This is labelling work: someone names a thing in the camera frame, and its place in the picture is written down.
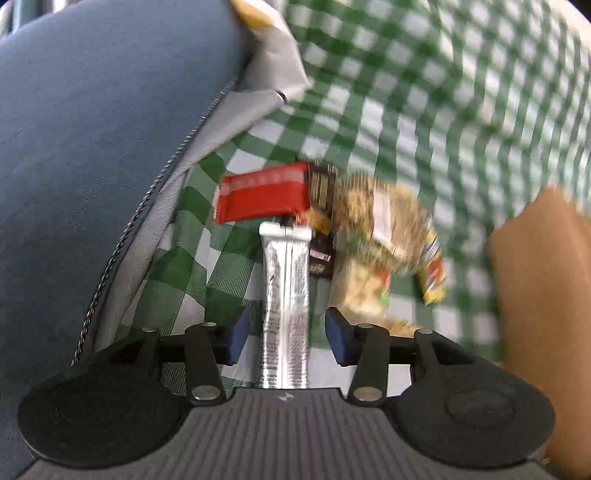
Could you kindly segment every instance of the round pad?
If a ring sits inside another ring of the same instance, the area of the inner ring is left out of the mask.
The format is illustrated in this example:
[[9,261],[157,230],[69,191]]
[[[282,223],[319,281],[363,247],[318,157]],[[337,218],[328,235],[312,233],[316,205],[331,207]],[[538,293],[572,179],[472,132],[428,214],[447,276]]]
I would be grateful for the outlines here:
[[18,425],[29,447],[69,468],[107,468],[147,455],[180,426],[181,400],[146,370],[99,365],[29,393]]
[[549,400],[497,367],[445,366],[413,384],[394,404],[394,421],[421,453],[462,468],[520,463],[548,441]]

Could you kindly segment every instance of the brown cardboard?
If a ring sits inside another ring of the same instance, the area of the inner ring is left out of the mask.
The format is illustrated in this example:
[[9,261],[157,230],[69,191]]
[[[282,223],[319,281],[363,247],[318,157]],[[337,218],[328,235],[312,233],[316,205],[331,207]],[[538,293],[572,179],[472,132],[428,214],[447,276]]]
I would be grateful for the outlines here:
[[489,239],[505,368],[556,410],[548,450],[569,478],[591,475],[591,222],[543,190]]

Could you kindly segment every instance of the white label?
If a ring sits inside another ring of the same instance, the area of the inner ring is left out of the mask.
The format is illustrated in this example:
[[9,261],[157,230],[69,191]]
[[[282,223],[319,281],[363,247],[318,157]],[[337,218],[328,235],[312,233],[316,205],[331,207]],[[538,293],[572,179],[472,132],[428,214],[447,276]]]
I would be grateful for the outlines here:
[[390,197],[374,190],[374,239],[389,247],[392,244]]

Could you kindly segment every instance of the clutter of snacks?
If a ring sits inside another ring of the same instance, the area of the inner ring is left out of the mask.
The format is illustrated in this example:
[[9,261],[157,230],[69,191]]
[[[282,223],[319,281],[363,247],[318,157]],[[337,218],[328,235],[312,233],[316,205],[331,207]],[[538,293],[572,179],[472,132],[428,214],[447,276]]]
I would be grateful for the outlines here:
[[[223,177],[214,205],[217,223],[277,220],[261,224],[269,280],[261,368],[278,388],[306,386],[307,329],[301,317],[309,307],[308,274],[332,278],[329,306],[338,307],[351,324],[380,325],[395,336],[412,336],[417,327],[387,314],[392,275],[415,275],[425,304],[446,295],[433,217],[395,183],[296,161]],[[293,255],[302,248],[307,255]],[[291,357],[278,361],[282,355]]]

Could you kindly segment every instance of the silver snack bar wrapper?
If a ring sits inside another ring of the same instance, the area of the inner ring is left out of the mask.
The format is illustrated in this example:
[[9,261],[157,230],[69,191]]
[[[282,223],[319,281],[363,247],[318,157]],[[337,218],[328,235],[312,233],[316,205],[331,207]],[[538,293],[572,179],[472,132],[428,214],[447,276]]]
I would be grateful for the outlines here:
[[259,386],[306,388],[312,230],[263,222],[259,233],[267,283]]

